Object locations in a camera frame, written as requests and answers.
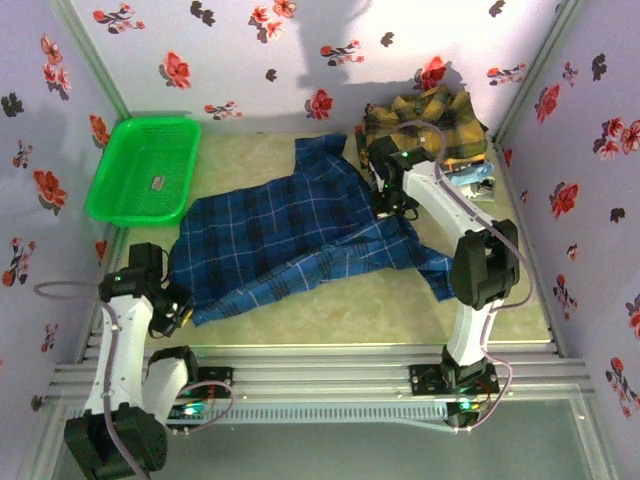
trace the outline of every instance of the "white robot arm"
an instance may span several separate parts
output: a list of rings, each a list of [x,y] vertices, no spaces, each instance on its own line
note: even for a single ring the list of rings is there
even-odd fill
[[[444,136],[437,131],[444,146]],[[440,170],[443,151],[439,158],[421,146],[400,151],[390,136],[367,148],[377,216],[403,214],[422,205],[457,242],[451,283],[461,304],[443,350],[442,374],[450,391],[460,391],[484,372],[482,343],[495,310],[519,281],[518,257],[503,243],[506,239],[517,248],[518,232],[510,220],[495,221],[457,192]]]

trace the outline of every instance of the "small label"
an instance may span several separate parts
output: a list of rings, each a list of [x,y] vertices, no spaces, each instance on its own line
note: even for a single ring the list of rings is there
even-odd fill
[[[153,177],[153,182],[151,182],[151,190],[160,191],[164,186],[164,177]]]

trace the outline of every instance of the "metal frame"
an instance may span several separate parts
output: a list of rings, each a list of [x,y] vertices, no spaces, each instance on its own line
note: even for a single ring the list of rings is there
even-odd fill
[[[562,6],[528,78],[501,123],[495,137],[498,141],[504,139],[509,125],[517,118],[528,91],[581,3],[580,0],[568,0]],[[50,4],[70,31],[114,108],[122,117],[128,117],[122,97],[68,0],[50,0]],[[496,160],[502,162],[500,156],[497,157]],[[507,186],[524,233],[523,243],[535,250],[526,225],[521,221],[519,203],[514,199],[513,185],[508,178]],[[114,229],[109,238],[111,257],[105,269],[114,271],[124,253],[127,231]],[[527,253],[534,269],[539,271],[535,253],[530,250]],[[617,480],[619,477],[611,460],[613,452],[600,426],[599,412],[594,407],[594,390],[584,362],[562,358],[564,342],[559,338],[547,308],[549,290],[538,278],[532,279],[534,281],[538,292],[542,292],[541,304],[551,325],[553,340],[550,343],[490,344],[490,352],[515,367],[514,382],[505,401],[569,401],[592,477]],[[20,479],[45,479],[54,474],[55,460],[61,452],[64,422],[80,414],[91,390],[98,363],[101,318],[101,309],[96,308],[86,330],[81,332],[76,355],[78,363],[56,368],[42,410],[46,421],[34,436],[38,441],[26,452]],[[411,396],[408,366],[439,363],[442,347],[436,345],[192,348],[202,366],[234,368],[237,406],[236,413],[226,420],[227,423],[434,420],[443,418],[445,402],[458,400],[446,395]],[[153,351],[145,349],[145,364]],[[498,370],[498,377],[503,383],[502,369]]]

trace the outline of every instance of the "beige floor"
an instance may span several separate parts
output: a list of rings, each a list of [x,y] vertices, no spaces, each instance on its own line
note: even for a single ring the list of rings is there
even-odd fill
[[[304,135],[203,136],[189,201],[290,175],[294,167],[293,142],[301,136]],[[344,156],[357,164],[352,135]],[[497,181],[496,202],[478,205],[498,219],[514,218],[500,173]],[[454,243],[426,211],[420,212],[414,226],[425,245],[453,255]],[[177,238],[178,227],[134,228],[129,231],[128,244],[150,241],[168,250]],[[525,272],[522,277],[510,300],[526,295],[529,281]],[[190,323],[170,339],[147,341],[152,346],[444,344],[453,331],[457,307],[455,299],[438,303],[417,270],[385,269],[324,284],[237,317],[197,328]],[[491,341],[548,340],[537,299],[519,309],[499,313],[491,335]]]

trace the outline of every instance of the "floral wallpaper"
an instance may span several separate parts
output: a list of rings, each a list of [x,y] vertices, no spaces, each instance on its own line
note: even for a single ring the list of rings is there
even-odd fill
[[[640,472],[640,66],[625,40],[636,7],[584,2],[502,141],[555,323],[586,360],[629,479]]]
[[[179,112],[231,133],[349,131],[368,103],[438,83],[464,86],[495,129],[559,0],[430,2],[428,27],[422,0],[67,2],[134,115]]]
[[[0,404],[11,405],[0,417],[2,478],[17,478],[55,365],[74,361],[92,308],[33,286],[98,282],[108,251],[106,225],[84,202],[116,115],[48,3],[6,0],[11,15],[0,18]]]

